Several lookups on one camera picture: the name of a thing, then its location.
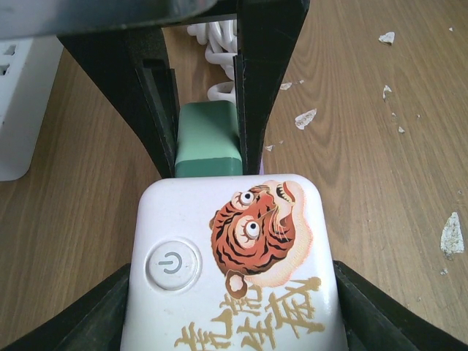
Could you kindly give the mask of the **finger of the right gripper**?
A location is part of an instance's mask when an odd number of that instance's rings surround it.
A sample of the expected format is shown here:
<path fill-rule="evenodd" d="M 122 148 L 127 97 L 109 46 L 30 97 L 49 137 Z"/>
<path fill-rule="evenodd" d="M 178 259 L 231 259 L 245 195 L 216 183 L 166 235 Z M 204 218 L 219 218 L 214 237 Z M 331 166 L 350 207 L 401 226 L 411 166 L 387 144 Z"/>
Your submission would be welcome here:
<path fill-rule="evenodd" d="M 309 1 L 238 1 L 235 90 L 244 174 L 258 174 L 274 102 Z"/>
<path fill-rule="evenodd" d="M 163 30 L 145 27 L 59 40 L 137 135 L 161 177 L 174 177 L 180 105 Z"/>

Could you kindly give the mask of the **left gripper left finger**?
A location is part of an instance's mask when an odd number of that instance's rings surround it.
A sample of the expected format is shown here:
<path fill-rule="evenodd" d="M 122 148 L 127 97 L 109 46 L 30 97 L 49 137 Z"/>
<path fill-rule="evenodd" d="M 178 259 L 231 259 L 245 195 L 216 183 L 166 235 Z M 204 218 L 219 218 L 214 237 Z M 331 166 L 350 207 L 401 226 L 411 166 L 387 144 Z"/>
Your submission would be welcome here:
<path fill-rule="evenodd" d="M 129 263 L 61 313 L 3 350 L 119 350 L 127 307 Z"/>

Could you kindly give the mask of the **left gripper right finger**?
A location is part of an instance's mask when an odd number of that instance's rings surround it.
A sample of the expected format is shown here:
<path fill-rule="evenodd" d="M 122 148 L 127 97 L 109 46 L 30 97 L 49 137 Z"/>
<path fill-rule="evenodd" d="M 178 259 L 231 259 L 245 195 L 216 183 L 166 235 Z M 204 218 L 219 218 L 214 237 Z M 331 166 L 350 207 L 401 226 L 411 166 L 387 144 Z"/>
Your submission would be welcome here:
<path fill-rule="evenodd" d="M 333 262 L 349 350 L 466 350 L 341 261 Z"/>

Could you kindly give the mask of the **white USB power strip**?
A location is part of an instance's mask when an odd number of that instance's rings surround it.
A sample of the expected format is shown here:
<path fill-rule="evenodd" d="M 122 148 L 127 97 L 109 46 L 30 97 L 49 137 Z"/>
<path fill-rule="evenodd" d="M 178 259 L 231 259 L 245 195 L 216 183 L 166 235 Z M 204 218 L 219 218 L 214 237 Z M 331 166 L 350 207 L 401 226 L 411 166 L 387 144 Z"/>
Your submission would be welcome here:
<path fill-rule="evenodd" d="M 56 37 L 1 41 L 1 181 L 30 168 L 63 49 Z"/>

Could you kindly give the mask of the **green cube adapter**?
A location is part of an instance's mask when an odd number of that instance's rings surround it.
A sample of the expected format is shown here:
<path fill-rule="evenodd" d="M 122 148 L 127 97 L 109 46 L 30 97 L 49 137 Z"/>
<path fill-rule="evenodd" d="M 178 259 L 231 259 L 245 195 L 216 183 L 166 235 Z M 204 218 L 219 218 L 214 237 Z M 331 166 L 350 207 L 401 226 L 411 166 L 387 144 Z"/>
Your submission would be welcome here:
<path fill-rule="evenodd" d="M 225 100 L 184 105 L 178 121 L 175 177 L 242 174 L 235 105 Z"/>

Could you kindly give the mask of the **white cartoon cube adapter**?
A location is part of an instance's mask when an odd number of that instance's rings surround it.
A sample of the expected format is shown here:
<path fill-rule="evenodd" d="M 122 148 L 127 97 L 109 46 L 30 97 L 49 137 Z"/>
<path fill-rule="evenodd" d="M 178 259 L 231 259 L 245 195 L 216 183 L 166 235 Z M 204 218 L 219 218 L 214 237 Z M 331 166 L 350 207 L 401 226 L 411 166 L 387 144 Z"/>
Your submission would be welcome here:
<path fill-rule="evenodd" d="M 171 178 L 138 206 L 122 350 L 346 350 L 317 187 Z"/>

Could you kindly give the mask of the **purple power strip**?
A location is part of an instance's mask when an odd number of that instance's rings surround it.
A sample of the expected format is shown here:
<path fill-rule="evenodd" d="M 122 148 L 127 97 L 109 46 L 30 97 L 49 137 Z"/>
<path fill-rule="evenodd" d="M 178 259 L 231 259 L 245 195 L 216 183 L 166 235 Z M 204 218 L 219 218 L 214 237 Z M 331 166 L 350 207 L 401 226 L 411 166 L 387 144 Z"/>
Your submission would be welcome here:
<path fill-rule="evenodd" d="M 259 175 L 264 175 L 265 170 L 264 170 L 264 163 L 263 163 L 263 155 L 260 157 L 260 169 L 259 169 Z"/>

